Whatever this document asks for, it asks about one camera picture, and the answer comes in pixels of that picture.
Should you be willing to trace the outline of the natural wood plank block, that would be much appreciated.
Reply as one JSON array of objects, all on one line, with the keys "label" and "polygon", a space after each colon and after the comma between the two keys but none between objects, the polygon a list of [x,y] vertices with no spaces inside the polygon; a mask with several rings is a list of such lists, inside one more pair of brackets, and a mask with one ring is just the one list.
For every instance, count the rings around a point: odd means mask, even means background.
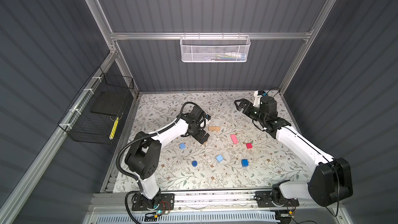
[{"label": "natural wood plank block", "polygon": [[218,132],[221,131],[221,127],[210,126],[208,127],[208,130]]}]

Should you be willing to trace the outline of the blue cube block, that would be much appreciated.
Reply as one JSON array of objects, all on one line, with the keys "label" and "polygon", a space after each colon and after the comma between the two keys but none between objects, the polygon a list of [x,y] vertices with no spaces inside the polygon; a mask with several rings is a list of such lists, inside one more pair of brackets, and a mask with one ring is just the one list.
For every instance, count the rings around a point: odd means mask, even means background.
[{"label": "blue cube block", "polygon": [[248,160],[247,159],[243,159],[242,161],[241,161],[241,165],[242,165],[242,167],[248,167],[249,166],[249,162],[248,162]]}]

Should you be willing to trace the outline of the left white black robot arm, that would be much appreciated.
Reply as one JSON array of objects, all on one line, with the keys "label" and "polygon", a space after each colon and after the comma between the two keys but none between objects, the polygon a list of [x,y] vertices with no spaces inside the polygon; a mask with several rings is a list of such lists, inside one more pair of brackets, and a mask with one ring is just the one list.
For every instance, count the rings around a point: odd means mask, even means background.
[{"label": "left white black robot arm", "polygon": [[200,144],[205,144],[209,138],[205,127],[210,120],[211,116],[197,104],[184,103],[172,122],[151,133],[139,132],[133,141],[122,148],[117,161],[119,172],[137,181],[144,198],[150,201],[156,199],[161,190],[154,173],[162,149],[178,137],[191,136]]}]

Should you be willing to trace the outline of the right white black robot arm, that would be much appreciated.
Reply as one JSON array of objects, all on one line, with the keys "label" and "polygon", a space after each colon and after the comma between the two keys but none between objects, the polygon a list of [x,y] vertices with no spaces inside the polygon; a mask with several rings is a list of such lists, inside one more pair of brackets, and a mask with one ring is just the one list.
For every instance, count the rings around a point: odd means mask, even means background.
[{"label": "right white black robot arm", "polygon": [[349,162],[322,151],[299,134],[289,121],[280,118],[273,97],[259,91],[254,102],[240,99],[234,105],[253,123],[258,122],[259,130],[286,145],[309,168],[307,181],[284,180],[272,186],[269,198],[274,205],[284,206],[291,199],[309,199],[327,207],[353,195]]}]

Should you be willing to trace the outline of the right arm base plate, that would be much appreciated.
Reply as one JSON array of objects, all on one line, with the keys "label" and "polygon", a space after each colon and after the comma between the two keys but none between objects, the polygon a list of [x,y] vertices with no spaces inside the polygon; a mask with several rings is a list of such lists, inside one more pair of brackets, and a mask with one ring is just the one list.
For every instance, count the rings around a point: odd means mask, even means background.
[{"label": "right arm base plate", "polygon": [[300,205],[297,199],[287,199],[276,190],[256,191],[254,200],[258,207],[298,207]]}]

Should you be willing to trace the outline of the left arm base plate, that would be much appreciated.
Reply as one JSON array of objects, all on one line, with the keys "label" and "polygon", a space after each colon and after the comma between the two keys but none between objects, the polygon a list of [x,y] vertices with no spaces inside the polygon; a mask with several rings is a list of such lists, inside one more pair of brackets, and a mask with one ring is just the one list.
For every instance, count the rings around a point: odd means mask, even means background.
[{"label": "left arm base plate", "polygon": [[174,209],[174,194],[157,194],[153,199],[148,199],[142,194],[134,194],[131,203],[132,211],[168,211]]}]

